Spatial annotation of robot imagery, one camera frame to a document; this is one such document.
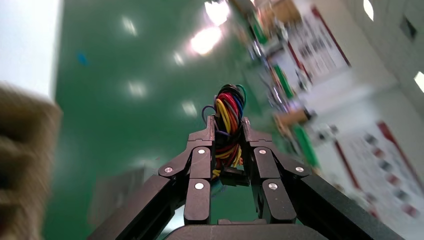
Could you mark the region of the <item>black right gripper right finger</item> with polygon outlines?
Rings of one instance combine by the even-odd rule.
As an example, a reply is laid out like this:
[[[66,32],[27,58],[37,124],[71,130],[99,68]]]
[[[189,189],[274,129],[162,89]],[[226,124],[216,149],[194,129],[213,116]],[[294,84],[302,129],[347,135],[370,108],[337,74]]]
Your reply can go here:
[[[242,119],[244,169],[264,236],[281,240],[398,240],[400,235]]]

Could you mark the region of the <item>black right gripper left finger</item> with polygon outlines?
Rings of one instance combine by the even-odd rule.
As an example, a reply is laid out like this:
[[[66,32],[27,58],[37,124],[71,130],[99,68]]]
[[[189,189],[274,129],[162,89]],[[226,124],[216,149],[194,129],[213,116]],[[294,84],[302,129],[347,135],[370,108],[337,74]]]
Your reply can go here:
[[[214,150],[210,115],[205,129],[189,134],[185,150],[160,167],[88,239],[155,240],[180,206],[186,225],[209,224]]]

